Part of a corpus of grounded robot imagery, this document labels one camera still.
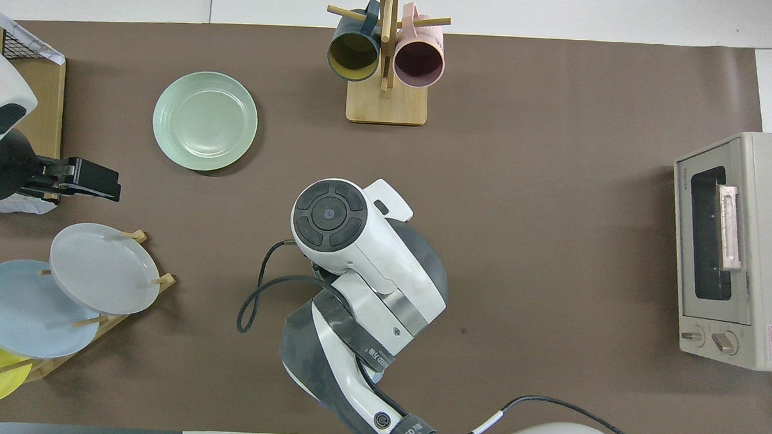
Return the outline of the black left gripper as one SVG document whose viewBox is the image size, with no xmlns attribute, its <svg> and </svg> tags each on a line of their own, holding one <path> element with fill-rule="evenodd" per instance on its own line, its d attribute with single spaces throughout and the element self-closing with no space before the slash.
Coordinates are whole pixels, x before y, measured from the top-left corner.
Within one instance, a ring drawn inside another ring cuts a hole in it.
<svg viewBox="0 0 772 434">
<path fill-rule="evenodd" d="M 82 157 L 66 157 L 52 159 L 47 156 L 38 157 L 42 173 L 42 192 L 57 196 L 87 195 L 106 198 L 119 202 L 122 186 L 118 183 L 119 173 L 112 169 L 103 169 L 95 163 Z"/>
</svg>

